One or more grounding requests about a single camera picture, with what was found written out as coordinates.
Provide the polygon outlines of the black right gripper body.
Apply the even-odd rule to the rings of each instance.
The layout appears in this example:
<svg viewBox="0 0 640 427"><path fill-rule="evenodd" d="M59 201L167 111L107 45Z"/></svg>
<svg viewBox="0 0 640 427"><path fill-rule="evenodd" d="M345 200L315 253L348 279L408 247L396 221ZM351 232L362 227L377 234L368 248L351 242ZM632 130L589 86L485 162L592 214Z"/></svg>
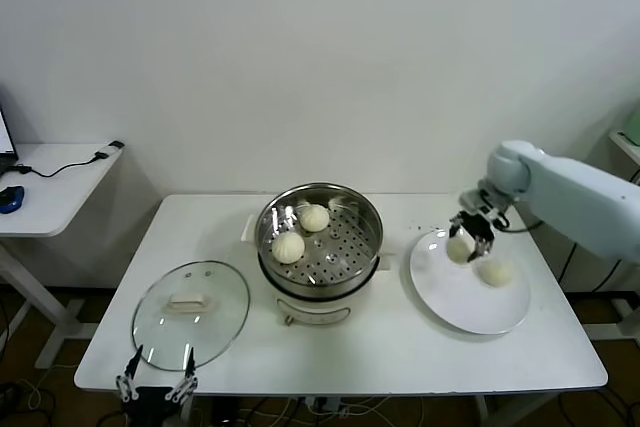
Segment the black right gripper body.
<svg viewBox="0 0 640 427"><path fill-rule="evenodd" d="M482 237L484 239L491 239L494 241L495 236L491 224L482 215L469 214L466 211L460 211L455 216L460 216L462 218L461 229L466 231L473 239L476 237Z"/></svg>

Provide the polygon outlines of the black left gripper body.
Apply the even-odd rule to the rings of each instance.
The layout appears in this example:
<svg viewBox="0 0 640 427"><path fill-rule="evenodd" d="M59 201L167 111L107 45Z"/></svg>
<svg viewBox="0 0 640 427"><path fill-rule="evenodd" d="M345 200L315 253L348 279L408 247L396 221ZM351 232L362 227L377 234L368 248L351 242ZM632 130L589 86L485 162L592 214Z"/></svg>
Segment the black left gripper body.
<svg viewBox="0 0 640 427"><path fill-rule="evenodd" d="M131 396L121 399L122 412L128 425L132 427L162 427L163 423L175 415L175 403L171 397L171 387L140 387L137 399Z"/></svg>

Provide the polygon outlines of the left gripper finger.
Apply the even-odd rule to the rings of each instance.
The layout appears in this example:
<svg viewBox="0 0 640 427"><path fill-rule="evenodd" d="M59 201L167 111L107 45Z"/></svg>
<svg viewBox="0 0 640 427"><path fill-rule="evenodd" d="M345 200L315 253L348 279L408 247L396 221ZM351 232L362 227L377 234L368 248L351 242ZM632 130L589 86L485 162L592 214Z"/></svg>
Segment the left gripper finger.
<svg viewBox="0 0 640 427"><path fill-rule="evenodd" d="M142 358L143 346L137 348L134 356L128 361L124 372L116 377L116 387L121 401L136 401L139 394L134 377Z"/></svg>
<svg viewBox="0 0 640 427"><path fill-rule="evenodd" d="M191 347L184 370L184 378L165 395L166 401L186 401L198 386L194 348Z"/></svg>

